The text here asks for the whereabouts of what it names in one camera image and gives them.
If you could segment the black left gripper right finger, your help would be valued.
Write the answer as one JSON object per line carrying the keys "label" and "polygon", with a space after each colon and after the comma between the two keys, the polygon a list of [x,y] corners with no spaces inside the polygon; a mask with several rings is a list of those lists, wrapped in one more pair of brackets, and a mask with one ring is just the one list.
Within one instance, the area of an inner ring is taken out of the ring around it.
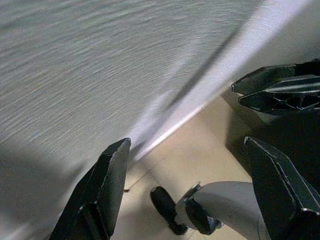
{"label": "black left gripper right finger", "polygon": [[245,137],[244,145],[271,240],[320,240],[320,193],[274,146],[251,136]]}

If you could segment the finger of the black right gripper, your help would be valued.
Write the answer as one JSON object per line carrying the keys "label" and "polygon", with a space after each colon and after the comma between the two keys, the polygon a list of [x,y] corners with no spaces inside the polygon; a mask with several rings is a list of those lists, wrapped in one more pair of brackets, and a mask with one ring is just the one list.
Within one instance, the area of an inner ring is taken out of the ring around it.
{"label": "finger of the black right gripper", "polygon": [[281,78],[266,88],[239,98],[239,103],[270,115],[320,110],[320,76]]}
{"label": "finger of the black right gripper", "polygon": [[234,82],[231,91],[242,95],[259,92],[280,78],[293,77],[295,67],[295,64],[261,67]]}

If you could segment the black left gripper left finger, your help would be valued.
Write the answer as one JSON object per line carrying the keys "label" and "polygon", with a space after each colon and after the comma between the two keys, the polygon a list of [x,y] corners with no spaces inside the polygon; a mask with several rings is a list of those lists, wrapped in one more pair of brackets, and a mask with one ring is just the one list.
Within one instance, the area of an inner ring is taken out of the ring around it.
{"label": "black left gripper left finger", "polygon": [[111,240],[125,188],[131,140],[109,145],[75,186],[50,240]]}

